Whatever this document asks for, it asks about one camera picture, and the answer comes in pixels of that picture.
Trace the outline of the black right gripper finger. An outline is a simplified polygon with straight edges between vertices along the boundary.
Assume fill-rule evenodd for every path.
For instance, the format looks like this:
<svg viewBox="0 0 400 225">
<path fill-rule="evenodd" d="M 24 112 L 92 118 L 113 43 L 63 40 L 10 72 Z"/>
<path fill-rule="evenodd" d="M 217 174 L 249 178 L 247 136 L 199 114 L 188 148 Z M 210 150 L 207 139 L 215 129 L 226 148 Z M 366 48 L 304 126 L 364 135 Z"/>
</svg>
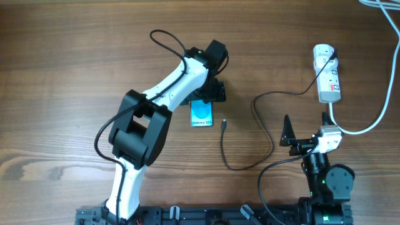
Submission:
<svg viewBox="0 0 400 225">
<path fill-rule="evenodd" d="M 281 140 L 282 141 L 293 141 L 296 139 L 296 136 L 293 131 L 293 127 L 291 124 L 291 120 L 289 115 L 284 116 L 284 124 L 283 124 L 283 129 L 282 129 L 282 134 L 281 134 Z"/>
<path fill-rule="evenodd" d="M 330 126 L 333 125 L 331 118 L 327 112 L 322 112 L 322 125 L 323 126 Z"/>
</svg>

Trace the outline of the blue screen smartphone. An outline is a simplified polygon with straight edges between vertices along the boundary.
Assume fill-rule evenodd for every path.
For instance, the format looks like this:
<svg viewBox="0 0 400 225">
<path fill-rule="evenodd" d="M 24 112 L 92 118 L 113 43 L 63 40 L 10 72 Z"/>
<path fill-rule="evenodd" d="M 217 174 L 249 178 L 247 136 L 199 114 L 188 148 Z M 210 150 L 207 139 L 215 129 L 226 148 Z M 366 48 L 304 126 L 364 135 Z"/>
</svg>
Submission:
<svg viewBox="0 0 400 225">
<path fill-rule="evenodd" d="M 204 103 L 202 100 L 191 102 L 191 126 L 194 128 L 213 126 L 212 103 Z"/>
</svg>

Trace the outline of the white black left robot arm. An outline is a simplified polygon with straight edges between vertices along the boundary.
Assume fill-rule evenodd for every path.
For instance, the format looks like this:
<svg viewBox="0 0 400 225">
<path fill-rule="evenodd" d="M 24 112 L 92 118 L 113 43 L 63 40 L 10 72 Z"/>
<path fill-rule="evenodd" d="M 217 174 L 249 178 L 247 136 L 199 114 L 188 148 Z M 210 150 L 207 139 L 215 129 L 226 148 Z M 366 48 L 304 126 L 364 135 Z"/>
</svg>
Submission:
<svg viewBox="0 0 400 225">
<path fill-rule="evenodd" d="M 116 165 L 111 196 L 101 206 L 106 224 L 134 221 L 144 173 L 163 150 L 173 111 L 191 101 L 226 100 L 224 84 L 216 78 L 229 60 L 225 45 L 213 41 L 206 50 L 192 47 L 180 58 L 179 66 L 156 86 L 142 93 L 128 91 L 105 124 L 111 127 L 108 141 Z"/>
</svg>

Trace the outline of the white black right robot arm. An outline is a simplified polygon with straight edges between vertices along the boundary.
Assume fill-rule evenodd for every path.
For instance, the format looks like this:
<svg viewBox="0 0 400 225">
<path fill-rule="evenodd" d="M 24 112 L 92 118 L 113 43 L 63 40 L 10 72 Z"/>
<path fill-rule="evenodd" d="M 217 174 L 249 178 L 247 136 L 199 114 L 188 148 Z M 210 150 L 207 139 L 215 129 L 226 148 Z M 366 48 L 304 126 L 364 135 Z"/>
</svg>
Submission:
<svg viewBox="0 0 400 225">
<path fill-rule="evenodd" d="M 284 117 L 280 146 L 289 146 L 290 156 L 302 159 L 302 170 L 310 191 L 309 197 L 299 198 L 295 215 L 285 217 L 290 224 L 353 224 L 350 205 L 355 172 L 343 164 L 331 164 L 328 153 L 342 141 L 342 131 L 322 114 L 322 126 L 309 139 L 296 138 L 291 120 Z"/>
</svg>

